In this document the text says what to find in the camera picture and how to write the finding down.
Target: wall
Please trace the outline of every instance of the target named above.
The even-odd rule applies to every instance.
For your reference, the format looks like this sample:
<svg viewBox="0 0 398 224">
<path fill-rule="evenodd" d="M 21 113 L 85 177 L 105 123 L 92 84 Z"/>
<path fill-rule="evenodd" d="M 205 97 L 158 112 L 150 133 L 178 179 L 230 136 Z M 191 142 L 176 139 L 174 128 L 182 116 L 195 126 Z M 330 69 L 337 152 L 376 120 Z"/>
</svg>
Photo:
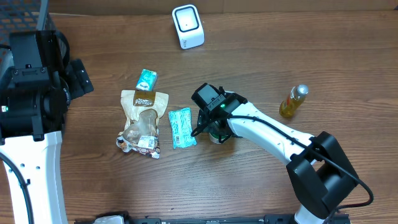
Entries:
<svg viewBox="0 0 398 224">
<path fill-rule="evenodd" d="M 398 0 L 49 0 L 52 13 L 84 15 L 169 14 L 183 4 L 199 13 L 393 10 Z"/>
</svg>

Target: yellow liquid bottle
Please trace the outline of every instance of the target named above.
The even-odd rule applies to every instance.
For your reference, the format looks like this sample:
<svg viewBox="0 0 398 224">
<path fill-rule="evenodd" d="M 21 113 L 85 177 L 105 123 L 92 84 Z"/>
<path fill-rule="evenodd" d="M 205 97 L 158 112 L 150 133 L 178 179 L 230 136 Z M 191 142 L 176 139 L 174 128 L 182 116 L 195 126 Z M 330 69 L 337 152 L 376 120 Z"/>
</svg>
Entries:
<svg viewBox="0 0 398 224">
<path fill-rule="evenodd" d="M 291 118 L 296 109 L 304 102 L 308 95 L 308 86 L 299 85 L 292 88 L 290 94 L 287 96 L 279 107 L 279 113 L 284 118 Z"/>
</svg>

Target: cable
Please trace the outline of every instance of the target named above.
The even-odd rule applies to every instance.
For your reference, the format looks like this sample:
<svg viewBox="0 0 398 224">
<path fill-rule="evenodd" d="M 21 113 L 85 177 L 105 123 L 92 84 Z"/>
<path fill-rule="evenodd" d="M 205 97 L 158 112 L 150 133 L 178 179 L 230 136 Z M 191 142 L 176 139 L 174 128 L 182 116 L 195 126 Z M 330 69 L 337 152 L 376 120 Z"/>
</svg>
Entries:
<svg viewBox="0 0 398 224">
<path fill-rule="evenodd" d="M 15 176 L 17 177 L 19 185 L 22 189 L 22 193 L 24 194 L 27 210 L 27 219 L 29 221 L 29 224 L 34 224 L 32 202 L 30 201 L 29 191 L 27 190 L 27 184 L 25 183 L 24 177 L 22 176 L 19 169 L 14 165 L 14 163 L 1 152 L 0 159 L 3 160 L 3 162 L 5 162 L 10 167 L 13 173 L 15 173 Z"/>
<path fill-rule="evenodd" d="M 342 168 L 342 167 L 340 167 L 339 165 L 335 164 L 333 161 L 331 161 L 331 160 L 329 160 L 328 158 L 326 158 L 325 156 L 323 156 L 323 155 L 317 153 L 317 152 L 314 151 L 313 149 L 311 149 L 311 148 L 309 148 L 308 146 L 302 144 L 301 142 L 299 142 L 298 140 L 296 140 L 296 139 L 293 138 L 292 136 L 289 136 L 287 133 L 283 132 L 282 130 L 280 130 L 279 128 L 277 128 L 277 127 L 275 127 L 274 125 L 270 124 L 269 122 L 264 121 L 263 119 L 260 119 L 260 118 L 254 117 L 254 116 L 229 115 L 229 116 L 226 116 L 226 117 L 224 117 L 224 118 L 218 118 L 218 119 L 210 120 L 210 121 L 208 121 L 208 122 L 202 124 L 201 126 L 196 127 L 196 128 L 192 131 L 191 136 L 192 136 L 192 137 L 197 136 L 198 134 L 200 134 L 201 132 L 203 132 L 203 130 L 204 130 L 209 124 L 211 124 L 211 123 L 213 123 L 213 122 L 215 122 L 215 121 L 222 121 L 222 120 L 231 119 L 231 118 L 250 119 L 250 120 L 258 121 L 258 122 L 261 122 L 261 123 L 267 125 L 268 127 L 272 128 L 274 131 L 278 132 L 279 134 L 283 135 L 284 137 L 286 137 L 287 139 L 289 139 L 290 141 L 292 141 L 293 143 L 295 143 L 295 144 L 297 144 L 298 146 L 300 146 L 300 147 L 306 149 L 309 153 L 313 154 L 315 157 L 318 157 L 318 158 L 324 160 L 324 161 L 325 161 L 326 163 L 328 163 L 329 165 L 331 165 L 331 166 L 333 166 L 334 168 L 336 168 L 336 169 L 338 169 L 338 170 L 344 172 L 346 175 L 348 175 L 349 177 L 351 177 L 355 182 L 357 182 L 359 185 L 361 185 L 361 186 L 367 191 L 367 193 L 369 194 L 369 200 L 368 200 L 367 202 L 363 202 L 363 203 L 354 203 L 354 204 L 348 204 L 348 205 L 340 205 L 340 206 L 337 206 L 337 207 L 333 210 L 333 212 L 330 214 L 330 216 L 329 216 L 327 219 L 330 219 L 330 218 L 335 214 L 335 212 L 338 212 L 340 209 L 343 209 L 343 208 L 358 208 L 358 207 L 364 207 L 364 206 L 370 205 L 370 204 L 373 202 L 373 200 L 374 200 L 374 195 L 373 195 L 372 190 L 371 190 L 361 179 L 355 177 L 353 174 L 350 174 L 347 170 L 345 170 L 344 168 Z"/>
<path fill-rule="evenodd" d="M 11 47 L 5 44 L 0 44 L 0 48 L 11 50 Z"/>
</svg>

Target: silver bottle cap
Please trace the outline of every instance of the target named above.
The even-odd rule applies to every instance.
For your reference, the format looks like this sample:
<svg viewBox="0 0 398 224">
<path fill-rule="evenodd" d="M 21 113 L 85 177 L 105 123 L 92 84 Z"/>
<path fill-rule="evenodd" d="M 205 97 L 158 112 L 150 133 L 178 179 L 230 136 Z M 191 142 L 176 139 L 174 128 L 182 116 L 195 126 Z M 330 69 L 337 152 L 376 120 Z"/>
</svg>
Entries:
<svg viewBox="0 0 398 224">
<path fill-rule="evenodd" d="M 301 84 L 296 88 L 296 93 L 298 97 L 303 97 L 308 94 L 308 86 Z"/>
</svg>

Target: wooden surface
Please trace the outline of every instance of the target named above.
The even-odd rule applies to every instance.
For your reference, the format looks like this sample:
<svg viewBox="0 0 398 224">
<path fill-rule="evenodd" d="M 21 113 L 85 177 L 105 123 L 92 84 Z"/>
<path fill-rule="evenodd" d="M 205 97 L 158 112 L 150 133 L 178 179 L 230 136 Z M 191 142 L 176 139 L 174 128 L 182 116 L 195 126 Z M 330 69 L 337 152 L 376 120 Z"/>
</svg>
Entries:
<svg viewBox="0 0 398 224">
<path fill-rule="evenodd" d="M 398 0 L 50 0 L 49 11 L 81 15 L 171 14 L 184 4 L 199 13 L 393 10 Z"/>
<path fill-rule="evenodd" d="M 252 217 L 294 213 L 299 206 L 285 167 L 244 139 L 172 149 L 167 113 L 198 108 L 204 82 L 245 96 L 294 129 L 335 135 L 372 188 L 369 207 L 344 210 L 353 223 L 398 218 L 398 13 L 297 12 L 201 17 L 203 46 L 180 50 L 170 16 L 54 17 L 81 58 L 95 91 L 72 102 L 61 173 L 70 223 L 128 210 L 134 217 Z M 160 159 L 115 146 L 125 115 L 121 90 L 134 89 L 143 68 L 159 74 L 155 90 L 170 96 L 160 119 Z M 296 117 L 279 104 L 292 86 L 310 94 Z M 0 223 L 13 223 L 6 174 L 0 170 Z M 358 187 L 343 203 L 368 199 Z"/>
</svg>

